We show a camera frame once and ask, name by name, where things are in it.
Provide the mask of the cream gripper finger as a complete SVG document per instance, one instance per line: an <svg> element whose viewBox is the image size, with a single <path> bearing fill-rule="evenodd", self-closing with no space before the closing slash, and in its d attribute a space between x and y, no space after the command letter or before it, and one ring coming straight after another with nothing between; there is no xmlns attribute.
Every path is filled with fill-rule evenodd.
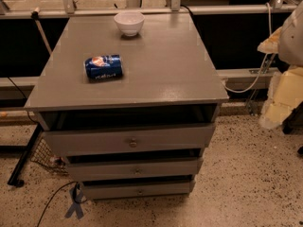
<svg viewBox="0 0 303 227"><path fill-rule="evenodd" d="M271 130L280 126L303 101L303 68L291 66L284 73L275 72L267 96L259 124Z"/></svg>
<svg viewBox="0 0 303 227"><path fill-rule="evenodd" d="M258 45L257 51L264 54L277 54L282 27L276 29L265 41Z"/></svg>

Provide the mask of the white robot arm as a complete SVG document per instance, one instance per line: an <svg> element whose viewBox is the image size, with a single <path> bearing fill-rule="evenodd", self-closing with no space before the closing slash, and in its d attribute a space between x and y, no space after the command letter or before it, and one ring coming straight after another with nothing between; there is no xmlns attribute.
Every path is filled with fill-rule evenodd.
<svg viewBox="0 0 303 227"><path fill-rule="evenodd" d="M277 54L290 65L271 79L268 99L261 110L259 124L274 129L303 102L303 2L270 37L259 44L258 51Z"/></svg>

